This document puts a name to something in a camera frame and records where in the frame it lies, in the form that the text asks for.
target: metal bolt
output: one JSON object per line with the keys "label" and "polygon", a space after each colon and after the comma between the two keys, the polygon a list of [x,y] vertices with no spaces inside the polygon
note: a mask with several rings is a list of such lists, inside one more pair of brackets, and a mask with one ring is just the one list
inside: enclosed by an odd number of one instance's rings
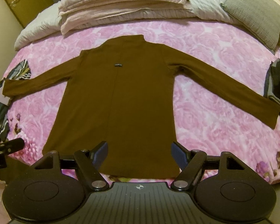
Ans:
{"label": "metal bolt", "polygon": [[185,188],[188,186],[188,183],[184,180],[178,180],[174,182],[174,186],[177,188]]}
{"label": "metal bolt", "polygon": [[106,182],[105,181],[101,181],[101,180],[96,180],[94,182],[92,182],[91,184],[93,187],[95,188],[103,188],[106,186]]}

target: long-sleeve shirt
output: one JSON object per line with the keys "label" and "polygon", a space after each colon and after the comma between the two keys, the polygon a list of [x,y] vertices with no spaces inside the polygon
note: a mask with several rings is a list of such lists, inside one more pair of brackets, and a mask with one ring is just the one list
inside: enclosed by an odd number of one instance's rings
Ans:
{"label": "long-sleeve shirt", "polygon": [[6,80],[3,94],[25,96],[66,80],[43,154],[73,154],[105,140],[109,153],[100,172],[166,179],[179,174],[170,145],[176,141],[173,84],[180,73],[275,127],[276,103],[199,59],[146,42],[143,35],[109,39],[30,80]]}

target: door handle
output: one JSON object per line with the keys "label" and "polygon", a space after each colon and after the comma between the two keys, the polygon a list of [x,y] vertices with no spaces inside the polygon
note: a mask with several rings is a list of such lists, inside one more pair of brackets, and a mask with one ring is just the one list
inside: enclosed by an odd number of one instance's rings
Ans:
{"label": "door handle", "polygon": [[13,0],[10,5],[15,7],[20,0]]}

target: rose pattern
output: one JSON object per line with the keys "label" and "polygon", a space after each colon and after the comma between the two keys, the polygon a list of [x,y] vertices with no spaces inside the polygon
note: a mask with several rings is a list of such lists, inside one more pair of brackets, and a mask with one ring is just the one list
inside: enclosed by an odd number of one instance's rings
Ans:
{"label": "rose pattern", "polygon": [[[164,43],[220,69],[262,94],[266,71],[274,56],[242,27],[193,19],[143,20],[59,32],[22,48],[4,76],[21,60],[27,59],[32,78],[101,45],[109,38],[143,34],[145,40]],[[54,124],[66,82],[15,101],[8,111],[11,131],[8,139],[22,137],[25,148],[13,158],[33,164]],[[275,130],[207,91],[190,78],[175,79],[173,111],[177,140],[187,149],[200,149],[208,155],[230,151],[269,183],[280,182],[280,117]],[[72,170],[64,173],[75,176]],[[204,178],[216,174],[206,171]],[[108,182],[127,181],[106,175]],[[153,179],[128,179],[152,182]]]}

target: black robotic device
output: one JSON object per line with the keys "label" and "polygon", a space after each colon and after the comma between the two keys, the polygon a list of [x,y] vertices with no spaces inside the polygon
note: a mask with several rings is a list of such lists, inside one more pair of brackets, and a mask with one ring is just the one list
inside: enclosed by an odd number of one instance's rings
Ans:
{"label": "black robotic device", "polygon": [[[232,153],[207,156],[176,142],[171,153],[182,172],[169,188],[166,182],[109,186],[97,170],[108,154],[105,141],[69,156],[49,152],[5,188],[10,224],[271,224],[274,189]],[[78,180],[61,169],[75,169]],[[201,181],[213,169],[218,174]]]}

